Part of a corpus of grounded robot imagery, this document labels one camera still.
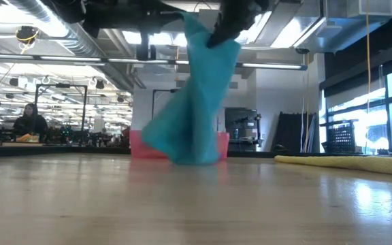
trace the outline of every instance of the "blue fabric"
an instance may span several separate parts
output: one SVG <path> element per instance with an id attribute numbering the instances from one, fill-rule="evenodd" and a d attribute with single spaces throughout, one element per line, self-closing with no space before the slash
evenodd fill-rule
<path id="1" fill-rule="evenodd" d="M 142 140 L 177 164 L 215 163 L 219 153 L 212 122 L 229 88 L 240 45 L 231 39 L 208 49 L 209 30 L 182 15 L 191 77 L 143 129 Z"/>

